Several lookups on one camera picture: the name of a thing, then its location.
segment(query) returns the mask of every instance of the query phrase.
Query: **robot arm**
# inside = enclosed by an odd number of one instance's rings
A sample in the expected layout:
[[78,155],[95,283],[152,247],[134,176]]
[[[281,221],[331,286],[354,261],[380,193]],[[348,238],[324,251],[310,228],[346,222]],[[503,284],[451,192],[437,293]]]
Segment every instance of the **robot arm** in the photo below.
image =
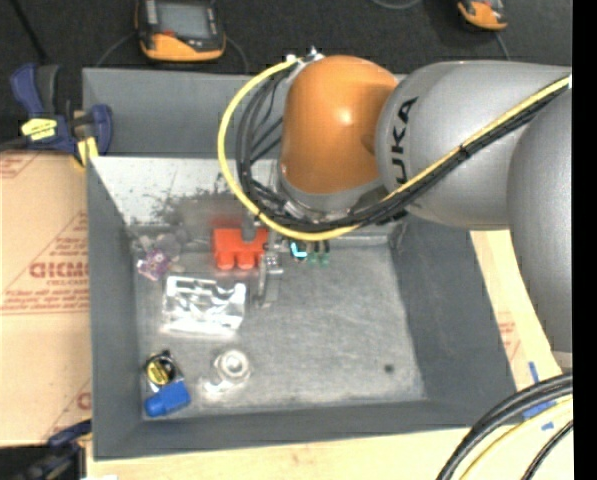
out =
[[[571,70],[446,62],[397,82],[348,56],[289,75],[295,66],[254,77],[223,117],[219,158],[241,202],[280,235],[306,241],[407,212],[463,229],[508,228],[556,357],[571,366]],[[276,180],[263,186],[252,175],[264,124],[256,116],[282,83],[290,87]],[[237,139],[238,184],[224,135],[257,84]]]

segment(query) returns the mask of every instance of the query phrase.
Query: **red plastic block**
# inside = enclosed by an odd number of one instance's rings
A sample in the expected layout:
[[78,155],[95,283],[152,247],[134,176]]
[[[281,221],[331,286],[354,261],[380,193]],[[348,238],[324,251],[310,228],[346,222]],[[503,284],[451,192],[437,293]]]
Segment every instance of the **red plastic block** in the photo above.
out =
[[235,267],[250,270],[258,265],[267,241],[267,229],[258,228],[251,242],[243,242],[240,228],[214,229],[213,253],[216,266],[220,270]]

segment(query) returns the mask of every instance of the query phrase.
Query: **cardboard sheet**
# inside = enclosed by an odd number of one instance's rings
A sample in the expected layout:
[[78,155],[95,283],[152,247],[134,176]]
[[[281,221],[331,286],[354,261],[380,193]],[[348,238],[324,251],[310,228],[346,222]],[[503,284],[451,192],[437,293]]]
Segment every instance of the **cardboard sheet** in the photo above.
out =
[[91,414],[84,169],[0,156],[0,447],[43,443]]

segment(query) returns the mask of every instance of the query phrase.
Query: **blue plastic cap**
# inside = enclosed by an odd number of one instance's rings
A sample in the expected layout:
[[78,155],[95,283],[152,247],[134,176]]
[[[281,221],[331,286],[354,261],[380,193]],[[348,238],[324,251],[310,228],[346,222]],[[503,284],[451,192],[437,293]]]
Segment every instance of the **blue plastic cap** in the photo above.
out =
[[178,411],[191,403],[191,395],[184,381],[177,380],[163,386],[155,395],[145,400],[145,411],[151,418]]

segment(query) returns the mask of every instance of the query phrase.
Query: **yellow cable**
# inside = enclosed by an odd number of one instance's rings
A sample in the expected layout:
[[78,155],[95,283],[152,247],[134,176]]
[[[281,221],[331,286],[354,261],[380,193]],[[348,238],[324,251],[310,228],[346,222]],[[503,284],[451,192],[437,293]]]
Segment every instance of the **yellow cable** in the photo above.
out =
[[445,156],[443,156],[442,158],[440,158],[439,160],[437,160],[436,162],[434,162],[433,164],[431,164],[430,166],[428,166],[424,170],[420,171],[416,176],[414,176],[410,180],[407,180],[407,183],[399,186],[396,190],[394,190],[393,192],[391,192],[390,194],[388,194],[383,199],[383,201],[386,201],[387,199],[392,198],[396,194],[399,194],[399,193],[407,190],[410,186],[412,186],[414,183],[418,182],[420,179],[422,179],[425,176],[427,176],[434,169],[440,167],[444,162],[446,162],[447,160],[449,160],[451,157],[453,157],[454,155],[457,155],[458,153],[460,153],[464,148],[466,148],[467,146],[471,145],[473,142],[476,142],[478,139],[480,139],[481,137],[483,137],[487,133],[495,130],[496,128],[498,128],[499,126],[503,125],[507,121],[510,121],[511,119],[513,119],[514,117],[516,117],[518,114],[522,113],[523,111],[527,110],[529,107],[531,107],[532,105],[534,105],[535,103],[537,103],[538,101],[540,101],[542,98],[545,98],[546,96],[549,96],[550,94],[552,94],[552,93],[554,93],[556,91],[559,91],[560,89],[566,87],[567,85],[569,85],[570,81],[571,81],[570,77],[568,77],[568,76],[565,77],[565,78],[561,78],[560,80],[554,82],[553,84],[550,84],[547,87],[545,87],[544,89],[541,89],[537,93],[529,96],[527,99],[525,99],[524,101],[520,102],[518,105],[516,105],[512,109],[508,110],[507,112],[505,112],[500,117],[494,119],[487,126],[485,126],[485,127],[481,128],[480,130],[478,130],[471,137],[469,137],[465,142],[463,142],[459,146],[456,146],[454,149],[452,149]]
[[225,181],[227,181],[227,185],[234,193],[234,195],[238,198],[238,200],[247,208],[251,213],[253,213],[256,217],[258,217],[262,222],[264,222],[267,226],[269,226],[274,231],[277,231],[281,235],[284,235],[289,238],[293,238],[295,240],[304,240],[304,241],[319,241],[319,240],[331,240],[332,238],[336,238],[338,236],[344,235],[349,231],[353,231],[354,229],[358,228],[359,226],[348,226],[338,229],[332,229],[331,231],[322,231],[318,233],[306,233],[301,231],[296,231],[291,228],[286,228],[278,223],[276,223],[273,219],[271,219],[266,214],[262,213],[260,208],[256,206],[256,204],[251,201],[247,195],[243,192],[240,185],[236,182],[231,170],[229,169],[229,164],[227,163],[227,155],[225,153],[225,139],[227,136],[227,128],[229,126],[229,122],[233,113],[236,111],[238,104],[240,101],[251,91],[256,85],[262,82],[264,79],[271,77],[272,75],[287,69],[291,65],[298,62],[299,59],[288,60],[285,62],[281,62],[280,64],[276,64],[272,66],[262,73],[256,75],[251,80],[249,80],[241,89],[236,93],[236,96],[231,100],[225,113],[222,117],[222,121],[220,122],[220,128],[218,129],[218,162],[220,163],[220,169],[222,170],[223,176],[225,177]]
[[507,432],[495,439],[485,450],[483,450],[476,459],[469,464],[469,467],[460,476],[460,480],[469,480],[469,478],[476,478],[474,475],[482,466],[483,462],[493,457],[503,446],[508,446],[510,441],[520,438],[522,435],[533,432],[536,427],[542,427],[552,420],[556,420],[565,414],[573,411],[573,397],[569,396],[556,405],[545,409],[531,419],[519,423],[512,427]]
[[[275,66],[272,66],[272,67],[266,69],[265,71],[262,71],[261,73],[259,73],[255,77],[253,77],[251,80],[249,80],[236,93],[236,96],[234,96],[234,98],[229,102],[229,105],[227,106],[227,109],[225,110],[225,113],[223,114],[222,120],[220,122],[220,127],[218,129],[218,144],[217,144],[218,162],[220,164],[220,168],[222,170],[223,176],[225,177],[225,180],[227,181],[227,184],[229,185],[229,188],[234,193],[234,195],[245,206],[245,208],[247,208],[251,213],[253,213],[257,218],[259,218],[263,223],[265,223],[270,229],[273,229],[274,231],[277,231],[281,235],[286,236],[288,238],[293,238],[295,240],[303,240],[306,242],[331,240],[333,238],[337,238],[339,236],[345,235],[345,234],[349,233],[350,231],[354,231],[355,229],[358,229],[360,227],[360,224],[356,224],[353,226],[340,227],[340,228],[332,229],[329,231],[319,231],[319,232],[296,231],[294,229],[287,228],[285,226],[282,226],[281,224],[278,224],[271,217],[269,217],[268,215],[263,213],[262,210],[260,208],[258,208],[258,206],[256,206],[256,204],[253,201],[251,201],[251,199],[249,199],[247,197],[247,195],[243,192],[242,188],[236,182],[235,178],[233,177],[233,174],[231,173],[231,170],[229,169],[229,165],[227,163],[227,155],[225,153],[225,141],[226,141],[226,137],[227,137],[227,128],[229,126],[229,122],[231,121],[231,118],[232,118],[234,112],[236,111],[236,108],[238,107],[238,104],[260,82],[262,82],[266,78],[269,78],[272,75],[274,75],[280,71],[283,71],[284,69],[289,68],[293,64],[297,63],[299,60],[300,60],[299,58],[287,60],[285,62],[276,64]],[[465,147],[469,146],[471,143],[480,139],[483,135],[491,132],[492,130],[501,126],[502,124],[509,121],[510,119],[513,119],[518,114],[520,114],[521,112],[523,112],[530,106],[532,106],[535,103],[537,103],[538,101],[540,101],[542,98],[564,88],[565,86],[567,86],[570,83],[571,83],[570,77],[562,78],[561,80],[554,82],[553,84],[549,85],[548,87],[545,87],[544,89],[538,91],[537,93],[533,94],[529,98],[525,99],[524,101],[522,101],[521,103],[519,103],[518,105],[513,107],[511,110],[505,112],[502,116],[498,117],[497,119],[494,119],[487,126],[481,128],[478,132],[474,133],[471,137],[469,137],[461,145],[455,147],[449,153],[447,153],[445,156],[443,156],[442,158],[440,158],[439,160],[437,160],[436,162],[434,162],[433,164],[428,166],[426,169],[424,169],[423,171],[418,173],[416,176],[414,176],[410,180],[408,180],[407,183],[401,185],[396,190],[394,190],[393,192],[391,192],[390,194],[385,196],[382,201],[387,201],[388,199],[392,198],[396,194],[399,194],[399,193],[407,190],[414,183],[416,183],[420,179],[424,178],[426,175],[428,175],[434,169],[438,168],[440,165],[442,165],[444,162],[449,160],[451,157],[458,154],[462,149],[464,149]]]

